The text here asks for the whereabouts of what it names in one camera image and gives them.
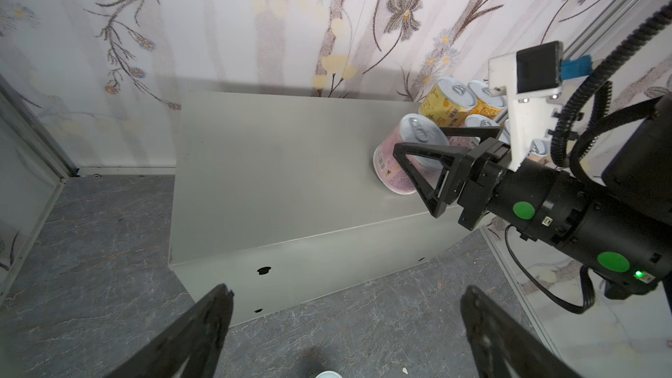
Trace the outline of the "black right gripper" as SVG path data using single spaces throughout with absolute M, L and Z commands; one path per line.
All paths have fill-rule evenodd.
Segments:
M 509 171 L 511 147 L 497 138 L 501 127 L 446 127 L 448 138 L 479 138 L 474 149 L 397 143 L 393 156 L 434 218 L 458 205 L 458 225 L 472 230 L 488 212 L 495 188 Z

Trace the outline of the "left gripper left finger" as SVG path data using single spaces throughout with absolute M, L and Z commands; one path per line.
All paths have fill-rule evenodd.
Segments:
M 215 286 L 110 377 L 212 377 L 234 311 L 234 293 Z

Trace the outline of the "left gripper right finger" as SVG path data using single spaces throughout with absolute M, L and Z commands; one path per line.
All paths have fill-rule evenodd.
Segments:
M 480 377 L 578 375 L 478 287 L 467 287 L 460 311 Z

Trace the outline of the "yellow white label can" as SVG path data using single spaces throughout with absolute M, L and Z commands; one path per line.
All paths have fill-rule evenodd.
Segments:
M 419 114 L 440 128 L 460 127 L 477 103 L 477 97 L 465 84 L 442 77 L 425 97 Z

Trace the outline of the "orange persimmon label can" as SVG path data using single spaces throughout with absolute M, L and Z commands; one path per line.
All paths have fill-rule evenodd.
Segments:
M 464 130 L 486 129 L 493 131 L 495 128 L 500 131 L 499 140 L 502 143 L 509 145 L 511 142 L 509 120 L 506 120 L 504 122 L 504 126 L 501 126 L 494 120 L 487 118 L 484 115 L 469 115 L 465 119 L 465 122 L 463 122 L 462 126 L 460 126 L 462 133 L 460 133 L 459 136 L 452 136 L 449 138 L 449 145 L 473 149 L 479 144 L 481 139 L 478 136 L 464 136 Z M 539 138 L 535 138 L 530 143 L 527 158 L 542 165 L 547 165 L 547 157 L 549 157 L 550 153 L 551 143 Z

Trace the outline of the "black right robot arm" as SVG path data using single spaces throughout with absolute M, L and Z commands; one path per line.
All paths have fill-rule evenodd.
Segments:
M 474 229 L 494 214 L 521 238 L 542 241 L 580 263 L 581 304 L 595 303 L 591 274 L 608 299 L 671 285 L 671 96 L 617 111 L 611 77 L 671 23 L 664 5 L 591 70 L 565 104 L 558 41 L 491 59 L 489 85 L 507 97 L 509 141 L 501 129 L 446 128 L 478 138 L 468 149 L 402 142 L 393 155 L 434 217 L 450 204 Z

